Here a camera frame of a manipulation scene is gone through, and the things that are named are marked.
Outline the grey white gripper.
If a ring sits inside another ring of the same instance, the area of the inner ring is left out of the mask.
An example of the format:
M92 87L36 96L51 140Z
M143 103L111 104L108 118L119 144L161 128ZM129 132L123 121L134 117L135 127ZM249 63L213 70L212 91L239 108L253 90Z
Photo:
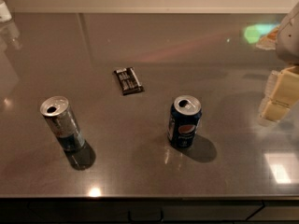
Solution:
M299 2L281 21L276 53L286 63L299 64ZM299 67L272 70L260 105L260 118L268 122L279 122L298 101Z

